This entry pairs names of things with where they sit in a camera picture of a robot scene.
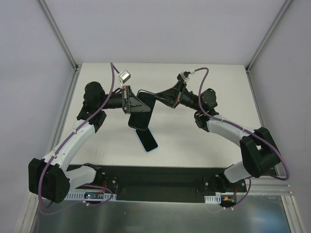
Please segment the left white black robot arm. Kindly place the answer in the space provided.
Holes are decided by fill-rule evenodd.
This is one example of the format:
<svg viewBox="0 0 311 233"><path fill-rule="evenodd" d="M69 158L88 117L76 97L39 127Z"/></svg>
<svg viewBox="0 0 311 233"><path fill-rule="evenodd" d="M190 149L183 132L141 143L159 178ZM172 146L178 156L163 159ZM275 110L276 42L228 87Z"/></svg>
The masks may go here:
<svg viewBox="0 0 311 233"><path fill-rule="evenodd" d="M88 83L82 109L71 131L42 159L34 158L29 163L29 191L60 203L70 190L85 184L97 189L104 184L104 171L100 166L86 163L75 170L68 170L68 167L84 143L102 126L106 119L105 109L116 108L123 109L126 114L151 110L128 85L120 93L106 94L100 83Z"/></svg>

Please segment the black phone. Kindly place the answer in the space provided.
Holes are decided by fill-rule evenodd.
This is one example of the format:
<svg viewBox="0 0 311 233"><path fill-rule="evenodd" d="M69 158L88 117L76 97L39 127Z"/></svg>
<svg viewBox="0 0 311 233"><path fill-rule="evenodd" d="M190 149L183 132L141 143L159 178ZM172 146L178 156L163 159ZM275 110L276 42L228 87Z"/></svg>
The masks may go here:
<svg viewBox="0 0 311 233"><path fill-rule="evenodd" d="M142 89L138 91L137 97L149 107L150 111L132 113L128 120L128 126L133 129L144 131L149 126L156 98L154 93Z"/></svg>

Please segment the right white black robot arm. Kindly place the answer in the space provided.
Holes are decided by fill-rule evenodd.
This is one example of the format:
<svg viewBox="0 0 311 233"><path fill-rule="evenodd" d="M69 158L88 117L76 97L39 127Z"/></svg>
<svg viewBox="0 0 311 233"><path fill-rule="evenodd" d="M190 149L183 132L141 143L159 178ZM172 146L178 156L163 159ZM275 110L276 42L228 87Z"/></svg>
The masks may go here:
<svg viewBox="0 0 311 233"><path fill-rule="evenodd" d="M280 163L276 153L276 146L270 132L261 127L257 130L248 130L242 126L233 126L215 111L217 106L216 93L209 88L196 95L186 88L184 81L155 94L156 100L176 108L179 104L195 110L194 119L198 128L217 134L241 149L241 162L231 165L210 182L219 185L223 191L230 191L236 182L245 178L259 178Z"/></svg>

